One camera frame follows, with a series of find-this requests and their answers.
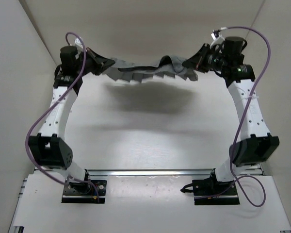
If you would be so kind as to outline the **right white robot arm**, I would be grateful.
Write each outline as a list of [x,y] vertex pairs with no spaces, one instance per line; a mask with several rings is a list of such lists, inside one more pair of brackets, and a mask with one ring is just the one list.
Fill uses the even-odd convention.
[[239,126],[229,158],[210,174],[209,178],[193,181],[197,189],[220,194],[236,176],[261,162],[265,162],[279,146],[278,136],[271,135],[262,116],[255,91],[255,74],[251,65],[243,63],[243,45],[223,43],[211,48],[204,44],[191,58],[183,62],[187,68],[203,73],[214,71],[225,80],[232,96]]

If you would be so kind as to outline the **grey pleated skirt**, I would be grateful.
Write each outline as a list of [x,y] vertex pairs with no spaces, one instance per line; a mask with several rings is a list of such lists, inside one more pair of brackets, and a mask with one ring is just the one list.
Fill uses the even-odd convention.
[[143,80],[158,76],[175,78],[181,77],[183,80],[197,81],[198,75],[190,68],[182,65],[185,58],[175,55],[165,55],[161,59],[147,65],[140,63],[126,62],[120,59],[113,59],[115,64],[108,68],[103,74],[114,81],[122,80],[126,82],[136,81],[141,83]]

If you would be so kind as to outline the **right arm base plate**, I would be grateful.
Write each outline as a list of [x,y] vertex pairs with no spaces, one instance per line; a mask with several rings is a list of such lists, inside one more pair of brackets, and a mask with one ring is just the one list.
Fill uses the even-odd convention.
[[240,200],[233,180],[217,181],[213,172],[206,179],[195,179],[183,186],[182,193],[193,193],[195,206],[239,205]]

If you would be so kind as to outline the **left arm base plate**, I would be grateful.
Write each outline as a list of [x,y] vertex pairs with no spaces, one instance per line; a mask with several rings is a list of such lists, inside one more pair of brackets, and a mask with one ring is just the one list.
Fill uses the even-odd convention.
[[87,173],[85,178],[91,183],[65,181],[61,203],[104,204],[107,191],[106,179],[92,179]]

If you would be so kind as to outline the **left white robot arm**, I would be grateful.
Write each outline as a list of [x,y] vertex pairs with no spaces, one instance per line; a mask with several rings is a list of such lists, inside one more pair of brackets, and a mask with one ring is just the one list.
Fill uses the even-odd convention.
[[61,64],[54,71],[50,109],[42,116],[43,125],[37,135],[28,135],[26,142],[40,171],[56,171],[66,180],[72,180],[80,193],[87,193],[92,181],[87,170],[73,161],[72,149],[65,142],[65,127],[82,86],[82,77],[88,73],[100,75],[115,61],[96,54],[90,48],[80,50],[76,46],[62,47],[60,58]]

